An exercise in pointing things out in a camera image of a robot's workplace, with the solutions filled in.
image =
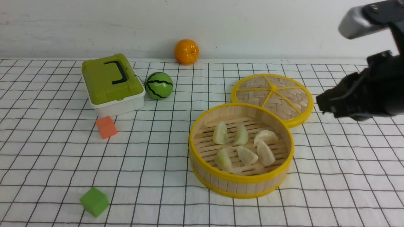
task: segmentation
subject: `woven bamboo lid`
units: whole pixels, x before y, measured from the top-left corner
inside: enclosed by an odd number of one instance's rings
[[[238,81],[231,91],[233,103],[265,108],[289,127],[296,127],[310,116],[313,97],[299,82],[275,74],[255,74]]]

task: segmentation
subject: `green cube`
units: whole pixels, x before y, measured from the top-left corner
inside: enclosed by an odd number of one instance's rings
[[[107,196],[95,187],[85,193],[80,198],[80,202],[84,209],[94,217],[98,217],[109,206]]]

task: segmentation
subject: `orange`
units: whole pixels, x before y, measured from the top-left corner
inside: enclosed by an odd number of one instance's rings
[[[175,46],[174,57],[182,65],[191,65],[199,58],[199,47],[192,40],[180,40]]]

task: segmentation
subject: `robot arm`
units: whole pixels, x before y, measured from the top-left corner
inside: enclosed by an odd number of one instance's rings
[[[387,0],[352,8],[339,32],[354,39],[390,29],[399,55],[384,51],[367,58],[368,68],[344,77],[316,97],[323,113],[356,121],[404,114],[404,0]]]

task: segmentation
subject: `white wall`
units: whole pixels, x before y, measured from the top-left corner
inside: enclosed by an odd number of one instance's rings
[[[347,10],[376,0],[0,0],[0,57],[365,58],[396,50],[389,31],[346,40]]]

